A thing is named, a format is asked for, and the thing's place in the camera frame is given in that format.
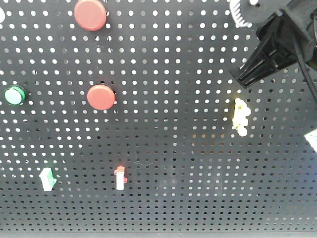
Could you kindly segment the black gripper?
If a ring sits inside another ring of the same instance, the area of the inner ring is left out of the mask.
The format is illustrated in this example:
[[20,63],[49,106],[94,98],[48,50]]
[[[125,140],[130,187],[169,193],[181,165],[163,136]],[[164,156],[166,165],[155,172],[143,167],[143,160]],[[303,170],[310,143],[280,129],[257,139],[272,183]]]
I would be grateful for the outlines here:
[[298,56],[317,68],[315,0],[241,0],[240,12],[248,23],[260,23],[259,45],[243,66],[229,71],[243,88],[294,64]]

